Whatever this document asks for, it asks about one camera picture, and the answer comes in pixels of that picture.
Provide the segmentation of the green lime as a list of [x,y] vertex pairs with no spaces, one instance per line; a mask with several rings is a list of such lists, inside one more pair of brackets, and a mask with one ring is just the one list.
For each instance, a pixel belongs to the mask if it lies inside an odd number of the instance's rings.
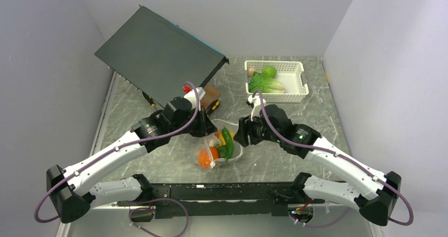
[[265,74],[266,76],[274,79],[277,75],[277,70],[274,66],[266,66],[266,67],[263,67],[262,73]]

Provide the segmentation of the small brown mushroom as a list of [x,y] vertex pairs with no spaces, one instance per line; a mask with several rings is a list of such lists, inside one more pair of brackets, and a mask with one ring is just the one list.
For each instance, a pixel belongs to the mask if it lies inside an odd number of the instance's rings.
[[248,75],[249,77],[253,77],[254,74],[255,74],[255,72],[256,72],[256,70],[255,70],[254,68],[248,68],[248,69],[247,69],[247,75]]

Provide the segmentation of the yellow lemon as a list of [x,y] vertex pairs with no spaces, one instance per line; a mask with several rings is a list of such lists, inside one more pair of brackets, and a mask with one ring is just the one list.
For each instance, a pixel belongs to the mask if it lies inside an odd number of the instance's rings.
[[[231,130],[229,130],[228,133],[230,134],[230,137],[233,139],[234,133]],[[226,141],[221,131],[215,132],[214,135],[221,141],[221,145],[223,146],[226,145]]]

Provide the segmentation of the white plastic basket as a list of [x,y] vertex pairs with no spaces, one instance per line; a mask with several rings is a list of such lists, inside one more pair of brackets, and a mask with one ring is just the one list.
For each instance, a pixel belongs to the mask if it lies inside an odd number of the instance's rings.
[[[274,79],[280,81],[285,86],[285,93],[263,93],[267,102],[301,102],[309,94],[307,83],[302,79],[304,75],[303,64],[299,61],[260,61],[248,60],[244,64],[247,72],[248,68],[254,68],[256,72],[262,73],[263,67],[274,66],[277,75]],[[247,75],[245,88],[247,94],[251,77]]]

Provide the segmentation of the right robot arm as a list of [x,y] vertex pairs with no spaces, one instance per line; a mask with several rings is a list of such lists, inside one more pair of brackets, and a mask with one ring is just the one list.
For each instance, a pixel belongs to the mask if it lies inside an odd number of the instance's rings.
[[399,198],[402,178],[390,171],[379,170],[352,158],[338,149],[318,131],[305,124],[294,124],[285,111],[267,105],[258,116],[242,117],[234,140],[243,147],[262,141],[279,144],[288,154],[317,163],[338,177],[341,182],[325,181],[309,173],[299,173],[291,187],[291,196],[298,203],[309,198],[328,200],[357,210],[366,220],[386,226]]

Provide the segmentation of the dark green avocado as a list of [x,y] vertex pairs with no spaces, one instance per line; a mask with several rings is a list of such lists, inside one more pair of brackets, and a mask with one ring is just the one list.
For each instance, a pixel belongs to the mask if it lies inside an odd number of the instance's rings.
[[216,148],[216,150],[219,154],[219,158],[223,158],[225,160],[230,158],[230,152],[229,152],[227,146],[220,146],[220,147]]

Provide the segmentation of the green chili pepper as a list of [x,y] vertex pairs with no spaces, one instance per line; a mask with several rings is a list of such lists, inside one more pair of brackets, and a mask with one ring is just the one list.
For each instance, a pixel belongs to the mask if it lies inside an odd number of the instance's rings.
[[224,127],[222,132],[221,132],[224,141],[226,142],[225,146],[226,146],[226,153],[224,156],[225,160],[230,159],[233,156],[234,153],[234,141],[233,141],[233,137],[230,133],[230,131]]

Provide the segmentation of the orange tangerine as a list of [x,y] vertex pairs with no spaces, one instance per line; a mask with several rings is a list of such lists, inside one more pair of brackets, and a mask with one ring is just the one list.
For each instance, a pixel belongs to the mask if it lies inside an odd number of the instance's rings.
[[203,147],[199,153],[198,162],[199,162],[199,165],[204,169],[208,169],[210,167],[211,162],[213,160],[219,158],[219,153],[214,147],[209,147],[209,150],[212,154],[212,160],[210,159],[208,151],[206,150],[205,147]]

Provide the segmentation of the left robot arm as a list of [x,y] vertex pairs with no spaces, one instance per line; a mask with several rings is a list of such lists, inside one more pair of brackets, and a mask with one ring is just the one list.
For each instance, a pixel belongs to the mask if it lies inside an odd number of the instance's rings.
[[71,223],[91,208],[130,201],[145,205],[153,199],[153,187],[143,174],[101,182],[110,173],[169,143],[171,137],[189,134],[202,138],[217,131],[201,106],[182,97],[153,112],[117,141],[91,157],[66,168],[54,165],[46,172],[49,198],[62,223]]

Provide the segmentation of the clear zip top bag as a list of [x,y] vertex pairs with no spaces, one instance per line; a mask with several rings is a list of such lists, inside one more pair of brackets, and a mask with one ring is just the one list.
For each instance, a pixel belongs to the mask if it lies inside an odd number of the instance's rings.
[[221,119],[214,119],[212,123],[218,130],[200,140],[198,164],[205,170],[230,164],[242,158],[242,145],[234,141],[238,125]]

